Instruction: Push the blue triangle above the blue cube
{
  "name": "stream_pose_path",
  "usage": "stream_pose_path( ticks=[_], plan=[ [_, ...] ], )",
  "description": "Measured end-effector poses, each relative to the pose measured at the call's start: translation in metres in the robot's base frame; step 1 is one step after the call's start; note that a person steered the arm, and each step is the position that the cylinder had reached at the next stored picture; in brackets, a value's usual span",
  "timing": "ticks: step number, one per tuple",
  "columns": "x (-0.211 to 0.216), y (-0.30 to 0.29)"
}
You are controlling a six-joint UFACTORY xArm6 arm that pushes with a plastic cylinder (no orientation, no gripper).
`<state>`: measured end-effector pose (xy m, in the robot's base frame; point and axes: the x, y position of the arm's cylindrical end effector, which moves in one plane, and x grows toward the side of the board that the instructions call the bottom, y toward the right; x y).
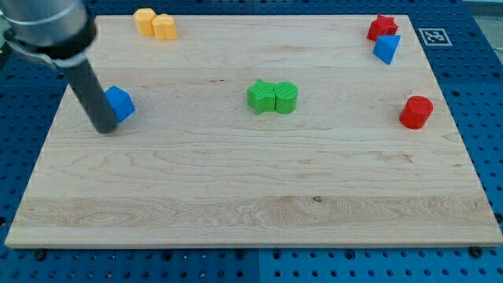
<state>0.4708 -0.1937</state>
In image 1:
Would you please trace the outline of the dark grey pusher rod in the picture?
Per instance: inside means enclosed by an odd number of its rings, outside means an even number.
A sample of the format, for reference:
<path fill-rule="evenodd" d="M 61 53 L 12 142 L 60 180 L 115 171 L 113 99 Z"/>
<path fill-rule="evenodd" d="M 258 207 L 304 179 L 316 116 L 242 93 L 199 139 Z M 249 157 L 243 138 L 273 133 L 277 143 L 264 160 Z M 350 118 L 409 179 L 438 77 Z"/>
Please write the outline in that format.
<path fill-rule="evenodd" d="M 117 127 L 118 119 L 90 62 L 84 60 L 69 67 L 62 67 L 62 71 L 94 129 L 100 134 L 113 132 Z"/>

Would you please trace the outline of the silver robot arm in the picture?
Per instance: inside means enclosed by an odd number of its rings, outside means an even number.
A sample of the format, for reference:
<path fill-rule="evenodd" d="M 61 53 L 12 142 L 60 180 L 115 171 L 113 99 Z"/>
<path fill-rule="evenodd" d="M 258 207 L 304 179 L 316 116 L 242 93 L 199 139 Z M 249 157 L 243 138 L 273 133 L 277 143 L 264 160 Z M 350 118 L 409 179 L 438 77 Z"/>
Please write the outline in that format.
<path fill-rule="evenodd" d="M 82 1 L 1 0 L 1 18 L 9 24 L 2 35 L 15 53 L 59 68 L 94 129 L 101 134 L 115 130 L 118 119 L 86 55 L 97 28 Z"/>

